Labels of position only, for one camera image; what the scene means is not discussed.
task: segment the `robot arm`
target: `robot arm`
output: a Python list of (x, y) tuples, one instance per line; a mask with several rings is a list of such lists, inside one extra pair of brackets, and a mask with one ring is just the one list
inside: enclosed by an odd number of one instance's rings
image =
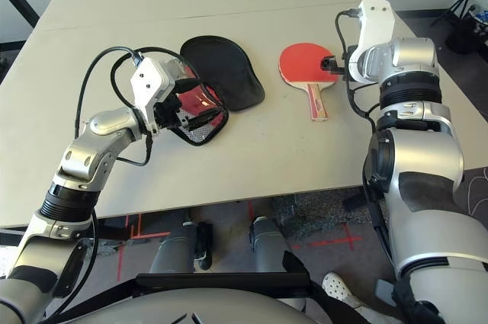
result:
[(387, 202), (396, 301), (411, 322), (486, 321), (488, 232), (454, 202), (463, 156), (441, 103), (434, 43), (390, 40), (384, 0), (362, 1), (358, 17), (359, 46), (346, 65), (354, 80), (380, 87), (364, 179)]
[[(178, 118), (181, 102), (172, 94), (179, 78), (187, 76), (176, 63), (163, 69), (144, 58), (131, 79), (136, 107), (95, 115), (68, 146), (9, 276), (0, 280), (2, 323), (38, 322), (54, 297), (72, 293), (87, 249), (82, 238), (117, 156), (143, 134), (157, 136), (159, 128), (188, 123)], [(197, 85), (188, 80), (186, 88)], [(156, 103), (164, 112), (156, 114)]]

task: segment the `wooden paddle handle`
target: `wooden paddle handle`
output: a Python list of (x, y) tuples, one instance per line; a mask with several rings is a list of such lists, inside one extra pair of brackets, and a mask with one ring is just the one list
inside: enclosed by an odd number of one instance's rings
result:
[(310, 112), (312, 120), (328, 120), (326, 109), (322, 103), (322, 97), (320, 97), (320, 88), (317, 84), (307, 84), (307, 93), (310, 102)]

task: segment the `black cable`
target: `black cable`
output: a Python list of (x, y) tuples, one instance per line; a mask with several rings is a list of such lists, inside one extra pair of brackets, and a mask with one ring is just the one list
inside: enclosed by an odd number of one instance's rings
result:
[(78, 97), (78, 106), (76, 107), (76, 118), (75, 118), (75, 138), (77, 139), (79, 136), (79, 121), (80, 117), (82, 115), (82, 104), (83, 104), (83, 97), (85, 96), (85, 90), (86, 90), (86, 85), (88, 84), (88, 79), (90, 78), (90, 75), (93, 71), (93, 68), (95, 65), (100, 61), (100, 59), (105, 56), (106, 54), (114, 51), (126, 51), (132, 56), (134, 61), (139, 61), (141, 60), (140, 55), (134, 52), (132, 49), (129, 47), (124, 47), (124, 46), (115, 46), (115, 47), (110, 47), (107, 48), (106, 50), (101, 51), (95, 59), (91, 62), (90, 66), (88, 67), (88, 70), (85, 73), (85, 77), (82, 82), (82, 88), (79, 91), (79, 97)]
[(121, 158), (121, 157), (117, 157), (117, 160), (119, 162), (126, 162), (127, 164), (131, 164), (134, 166), (144, 166), (144, 165), (147, 165), (147, 163), (149, 162), (149, 159), (151, 159), (151, 151), (152, 150), (153, 150), (153, 136), (151, 135), (151, 133), (148, 132), (146, 134), (146, 158), (144, 159), (143, 162), (135, 162), (133, 160), (125, 159), (125, 158)]
[(344, 37), (342, 36), (341, 28), (339, 26), (339, 18), (343, 15), (348, 16), (348, 17), (353, 17), (355, 15), (357, 16), (357, 11), (356, 11), (356, 9), (349, 9), (349, 10), (340, 11), (339, 13), (337, 13), (337, 15), (335, 17), (335, 28), (336, 28), (335, 30), (337, 31), (337, 35), (339, 36), (339, 39), (341, 41), (342, 52), (344, 54), (343, 55), (344, 56), (344, 73), (345, 73), (344, 76), (345, 76), (345, 86), (346, 86), (348, 101), (349, 101), (349, 104), (351, 105), (352, 110), (359, 117), (362, 117), (362, 118), (369, 121), (369, 123), (371, 124), (371, 132), (375, 133), (376, 132), (376, 123), (374, 122), (374, 120), (371, 117), (369, 117), (369, 114), (367, 114), (362, 109), (360, 109), (360, 107), (356, 104), (356, 102), (354, 100), (354, 93), (357, 90), (359, 90), (360, 88), (366, 88), (370, 84), (362, 85), (356, 89), (351, 89), (351, 87), (349, 86), (349, 58), (348, 58), (347, 46), (345, 45)]
[(82, 289), (86, 280), (88, 280), (88, 276), (92, 272), (93, 265), (95, 264), (95, 259), (97, 258), (97, 252), (98, 252), (98, 220), (97, 220), (97, 214), (95, 213), (95, 210), (91, 212), (91, 225), (93, 227), (93, 251), (91, 252), (90, 262), (88, 263), (88, 267), (86, 268), (86, 271), (83, 274), (82, 279), (80, 280), (78, 286), (76, 286), (75, 290), (73, 290), (73, 292), (68, 296), (68, 298), (64, 300), (61, 306), (58, 307), (56, 311), (54, 311), (54, 313), (52, 313), (49, 318), (41, 321), (39, 324), (50, 324), (54, 322), (53, 320), (55, 320), (56, 317), (60, 313), (62, 313), (63, 310), (73, 301), (73, 299)]
[(374, 111), (376, 108), (378, 108), (380, 106), (379, 103), (376, 103), (373, 107), (369, 108), (367, 111), (366, 111), (366, 114), (369, 116), (371, 114), (372, 111)]
[[(134, 51), (137, 53), (148, 53), (148, 52), (165, 53), (167, 55), (173, 56), (176, 59), (179, 59), (182, 64), (188, 66), (188, 68), (193, 72), (194, 77), (197, 80), (200, 80), (200, 76), (198, 75), (197, 70), (179, 53), (173, 52), (171, 50), (162, 47), (141, 47)], [(110, 83), (112, 84), (112, 88), (114, 90), (115, 95), (120, 99), (120, 101), (128, 107), (134, 108), (134, 106), (122, 95), (122, 93), (120, 92), (117, 86), (117, 82), (115, 81), (115, 73), (117, 72), (118, 68), (129, 58), (130, 55), (127, 54), (122, 56), (115, 62), (115, 64), (112, 66), (112, 69), (110, 71)]]
[(387, 224), (384, 220), (383, 211), (381, 210), (381, 206), (378, 202), (378, 199), (371, 196), (371, 188), (368, 185), (368, 182), (366, 181), (366, 175), (364, 175), (364, 166), (363, 166), (362, 178), (363, 178), (364, 195), (366, 197), (366, 204), (369, 209), (374, 231), (376, 232), (378, 239), (380, 240), (381, 248), (384, 250), (385, 254), (388, 257), (388, 261), (390, 261), (391, 265), (394, 266), (393, 258), (390, 250)]
[(371, 84), (366, 84), (366, 85), (361, 85), (361, 86), (358, 86), (357, 88), (354, 88), (354, 89), (351, 89), (351, 91), (353, 93), (357, 92), (358, 90), (361, 90), (363, 88), (367, 88), (368, 86), (372, 86), (372, 85), (376, 85), (376, 82), (373, 82)]

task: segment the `cable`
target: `cable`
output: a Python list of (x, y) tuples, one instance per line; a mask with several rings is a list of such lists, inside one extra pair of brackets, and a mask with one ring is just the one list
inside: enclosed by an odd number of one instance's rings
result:
[(360, 88), (368, 87), (370, 84), (362, 85), (356, 89), (351, 89), (351, 87), (349, 85), (349, 58), (348, 58), (347, 46), (345, 45), (344, 37), (342, 36), (341, 28), (339, 26), (339, 19), (343, 15), (348, 16), (348, 17), (354, 17), (354, 16), (358, 15), (358, 12), (357, 12), (357, 9), (349, 9), (349, 10), (340, 11), (339, 13), (337, 13), (337, 15), (335, 17), (335, 21), (334, 21), (335, 22), (335, 28), (336, 28), (335, 30), (337, 31), (337, 35), (339, 36), (339, 40), (341, 41), (342, 52), (343, 52), (343, 56), (344, 56), (344, 76), (345, 76), (345, 84), (346, 84), (346, 91), (347, 91), (347, 95), (348, 95), (349, 104), (351, 105), (352, 110), (359, 117), (362, 117), (362, 118), (369, 121), (369, 123), (371, 124), (371, 132), (375, 133), (376, 132), (376, 123), (374, 122), (374, 120), (371, 117), (369, 117), (369, 113), (364, 112), (362, 109), (360, 109), (360, 107), (356, 104), (356, 102), (354, 100), (355, 92), (357, 90), (359, 90)]
[(479, 200), (478, 202), (476, 202), (476, 204), (474, 205), (473, 209), (471, 210), (471, 205), (470, 205), (471, 185), (477, 179), (483, 179), (484, 181), (488, 181), (488, 174), (486, 173), (486, 170), (487, 169), (488, 169), (488, 167), (483, 168), (483, 177), (480, 177), (480, 176), (474, 177), (473, 179), (470, 180), (470, 183), (467, 186), (467, 212), (471, 216), (474, 215), (474, 213), (476, 212), (477, 208), (481, 205), (482, 202), (484, 202), (485, 200), (488, 200), (488, 198), (482, 198), (481, 200)]
[(393, 264), (393, 256), (391, 254), (390, 243), (389, 243), (389, 236), (388, 236), (388, 228), (387, 224), (383, 217), (383, 211), (381, 210), (381, 206), (378, 202), (376, 196), (372, 196), (372, 190), (368, 182), (366, 181), (366, 175), (364, 174), (364, 166), (362, 172), (362, 179), (363, 179), (363, 189), (364, 195), (366, 197), (366, 204), (369, 209), (369, 214), (371, 216), (371, 223), (373, 224), (374, 231), (376, 232), (378, 239), (380, 240), (381, 248), (384, 250), (385, 254), (388, 257), (388, 261), (390, 261), (391, 265), (394, 267)]
[(151, 159), (152, 150), (153, 150), (153, 136), (151, 135), (151, 133), (148, 132), (146, 134), (146, 158), (144, 159), (143, 162), (135, 162), (133, 160), (129, 160), (121, 157), (117, 157), (116, 160), (118, 160), (119, 162), (126, 162), (127, 164), (131, 164), (134, 166), (144, 166), (147, 165), (149, 159)]
[(75, 117), (75, 138), (77, 139), (79, 136), (79, 121), (80, 117), (82, 115), (82, 105), (83, 105), (83, 97), (85, 96), (85, 90), (86, 90), (86, 85), (88, 84), (88, 79), (90, 78), (90, 75), (93, 71), (93, 68), (95, 65), (100, 61), (100, 59), (105, 56), (106, 54), (110, 52), (115, 52), (115, 51), (126, 51), (132, 56), (134, 62), (139, 62), (142, 60), (141, 56), (134, 52), (132, 49), (129, 47), (124, 47), (124, 46), (115, 46), (115, 47), (110, 47), (107, 48), (106, 50), (101, 51), (95, 59), (91, 62), (90, 66), (88, 67), (88, 70), (85, 73), (85, 77), (82, 82), (82, 88), (79, 91), (79, 97), (78, 97), (78, 106), (76, 107), (76, 117)]
[[(148, 52), (165, 53), (167, 55), (173, 56), (176, 59), (179, 59), (181, 63), (183, 63), (185, 66), (187, 66), (193, 72), (193, 75), (197, 80), (200, 80), (200, 76), (198, 75), (197, 70), (179, 53), (173, 52), (171, 50), (162, 47), (141, 47), (134, 51), (137, 53), (148, 53)], [(127, 54), (122, 56), (115, 62), (115, 64), (112, 66), (112, 69), (110, 71), (110, 83), (112, 84), (112, 88), (115, 92), (115, 95), (120, 99), (120, 101), (128, 107), (134, 108), (134, 106), (122, 95), (122, 93), (120, 92), (117, 86), (117, 82), (115, 81), (115, 73), (117, 72), (118, 68), (129, 58), (130, 55)]]
[(86, 280), (88, 280), (88, 276), (92, 272), (93, 265), (95, 264), (95, 259), (97, 258), (97, 252), (98, 252), (98, 220), (97, 220), (97, 214), (95, 213), (95, 210), (91, 212), (91, 225), (93, 227), (93, 251), (91, 252), (91, 257), (90, 257), (90, 262), (88, 263), (88, 267), (86, 268), (85, 273), (83, 274), (82, 279), (80, 280), (78, 286), (76, 286), (75, 290), (71, 293), (71, 295), (68, 296), (66, 300), (61, 304), (60, 307), (54, 311), (54, 313), (51, 314), (51, 316), (43, 321), (41, 321), (39, 324), (51, 324), (53, 322), (56, 322), (56, 317), (63, 312), (63, 310), (73, 301), (73, 299), (76, 297), (76, 295), (79, 293), (79, 291), (82, 289), (83, 285), (85, 284)]

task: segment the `ping pong paddle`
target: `ping pong paddle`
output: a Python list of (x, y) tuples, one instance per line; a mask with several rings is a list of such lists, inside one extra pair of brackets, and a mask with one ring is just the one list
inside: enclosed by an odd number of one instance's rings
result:
[(323, 71), (320, 62), (331, 52), (318, 44), (296, 43), (288, 46), (280, 55), (279, 70), (283, 80), (307, 92), (312, 120), (327, 120), (320, 92), (337, 82), (337, 75)]

